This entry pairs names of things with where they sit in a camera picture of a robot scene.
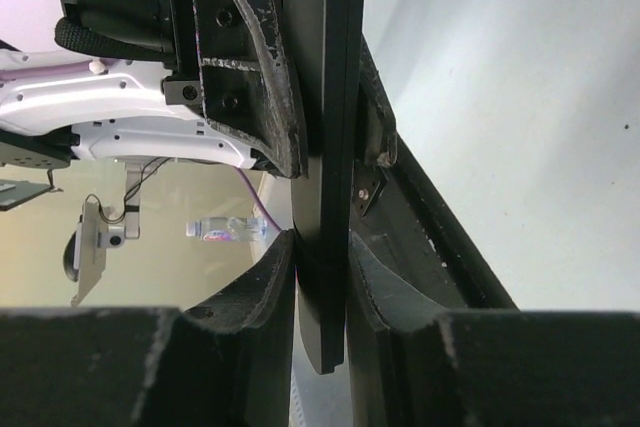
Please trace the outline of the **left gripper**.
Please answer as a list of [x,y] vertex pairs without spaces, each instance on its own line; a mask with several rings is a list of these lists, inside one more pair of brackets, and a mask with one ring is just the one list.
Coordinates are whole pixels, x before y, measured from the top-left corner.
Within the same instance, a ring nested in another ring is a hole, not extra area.
[[304,109],[282,1],[169,5],[175,61],[163,81],[167,103],[204,110],[214,129],[260,152],[281,176],[307,175]]

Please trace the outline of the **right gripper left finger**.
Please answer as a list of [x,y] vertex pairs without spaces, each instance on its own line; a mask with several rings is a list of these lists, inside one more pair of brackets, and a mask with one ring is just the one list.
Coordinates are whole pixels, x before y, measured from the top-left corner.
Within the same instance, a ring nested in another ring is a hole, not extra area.
[[1,313],[5,426],[285,426],[294,234],[226,288],[169,307]]

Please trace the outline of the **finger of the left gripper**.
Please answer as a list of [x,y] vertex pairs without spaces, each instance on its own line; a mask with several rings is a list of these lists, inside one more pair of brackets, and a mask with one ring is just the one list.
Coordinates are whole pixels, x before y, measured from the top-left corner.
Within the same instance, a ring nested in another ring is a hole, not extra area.
[[396,118],[365,37],[361,38],[357,108],[357,159],[367,166],[397,161]]

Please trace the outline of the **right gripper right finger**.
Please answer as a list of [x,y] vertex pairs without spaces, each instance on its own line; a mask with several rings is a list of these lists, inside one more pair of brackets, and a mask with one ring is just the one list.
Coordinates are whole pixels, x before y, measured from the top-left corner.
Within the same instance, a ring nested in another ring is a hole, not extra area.
[[358,426],[635,426],[633,312],[449,309],[350,241]]

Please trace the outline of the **black battery cover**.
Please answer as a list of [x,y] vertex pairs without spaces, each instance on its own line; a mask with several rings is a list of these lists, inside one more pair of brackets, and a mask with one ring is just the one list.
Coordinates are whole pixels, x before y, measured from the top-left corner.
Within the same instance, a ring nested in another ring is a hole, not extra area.
[[299,328],[312,367],[328,375],[344,362],[346,266],[296,248]]

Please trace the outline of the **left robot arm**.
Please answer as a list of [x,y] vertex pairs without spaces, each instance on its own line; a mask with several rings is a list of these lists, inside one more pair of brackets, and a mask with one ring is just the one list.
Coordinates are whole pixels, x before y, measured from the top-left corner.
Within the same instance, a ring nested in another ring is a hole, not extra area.
[[60,0],[49,53],[1,51],[1,161],[175,159],[308,174],[397,158],[362,0]]

